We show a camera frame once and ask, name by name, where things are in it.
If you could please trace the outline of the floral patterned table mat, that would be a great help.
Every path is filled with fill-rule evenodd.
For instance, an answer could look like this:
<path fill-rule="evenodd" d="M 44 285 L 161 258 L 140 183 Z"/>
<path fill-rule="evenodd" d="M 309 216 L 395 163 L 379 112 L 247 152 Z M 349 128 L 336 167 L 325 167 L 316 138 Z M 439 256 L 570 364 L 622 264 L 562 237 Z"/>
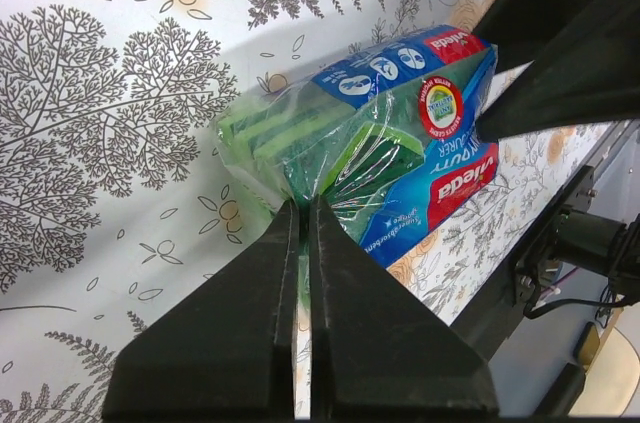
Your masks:
<path fill-rule="evenodd" d="M 1 0 L 1 418 L 96 422 L 115 358 L 251 241 L 210 121 L 494 0 Z"/>

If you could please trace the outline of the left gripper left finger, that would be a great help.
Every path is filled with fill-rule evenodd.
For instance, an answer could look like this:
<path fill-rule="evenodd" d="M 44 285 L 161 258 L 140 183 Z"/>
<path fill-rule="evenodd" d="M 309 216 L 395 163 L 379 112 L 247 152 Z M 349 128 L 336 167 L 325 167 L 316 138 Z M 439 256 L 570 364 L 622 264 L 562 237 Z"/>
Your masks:
<path fill-rule="evenodd" d="M 299 212 L 267 230 L 117 356 L 105 418 L 291 418 Z"/>

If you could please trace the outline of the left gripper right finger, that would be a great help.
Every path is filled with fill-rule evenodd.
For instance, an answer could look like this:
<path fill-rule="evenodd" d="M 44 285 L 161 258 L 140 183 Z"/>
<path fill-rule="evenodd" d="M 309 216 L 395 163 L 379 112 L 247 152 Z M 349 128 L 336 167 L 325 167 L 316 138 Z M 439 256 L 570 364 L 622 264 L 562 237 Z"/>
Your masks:
<path fill-rule="evenodd" d="M 323 198 L 308 223 L 312 417 L 496 417 L 486 360 L 354 242 Z"/>

